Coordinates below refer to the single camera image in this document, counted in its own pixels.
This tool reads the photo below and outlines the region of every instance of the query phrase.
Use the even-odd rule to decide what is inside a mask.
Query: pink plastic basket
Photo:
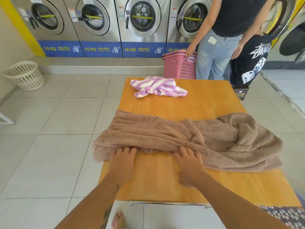
[[[162,55],[164,60],[164,78],[196,79],[197,53],[185,56],[186,50],[178,50]]]

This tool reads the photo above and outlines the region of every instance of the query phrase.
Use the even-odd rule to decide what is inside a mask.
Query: brown blanket
[[[109,128],[93,143],[94,159],[108,160],[119,147],[172,153],[181,145],[200,152],[210,169],[257,172],[281,165],[277,153],[282,150],[282,141],[246,113],[175,122],[117,110]]]

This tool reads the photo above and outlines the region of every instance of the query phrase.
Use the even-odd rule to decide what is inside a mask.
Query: black t-shirt
[[[269,34],[256,34],[244,45],[240,55],[230,60],[230,82],[234,87],[249,85],[253,81],[267,60],[273,39],[274,36]]]
[[[222,0],[212,27],[221,37],[236,37],[253,24],[267,0]]]

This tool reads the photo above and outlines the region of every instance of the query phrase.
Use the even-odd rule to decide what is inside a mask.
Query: white laundry basket
[[[15,63],[6,68],[2,75],[26,91],[36,90],[44,85],[38,65],[32,61]]]

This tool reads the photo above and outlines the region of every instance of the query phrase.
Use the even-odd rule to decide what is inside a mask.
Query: striped cloth
[[[158,96],[186,96],[188,92],[178,86],[174,79],[164,79],[162,77],[153,76],[146,77],[144,80],[131,80],[130,85],[139,90],[135,93],[136,98],[155,94]]]

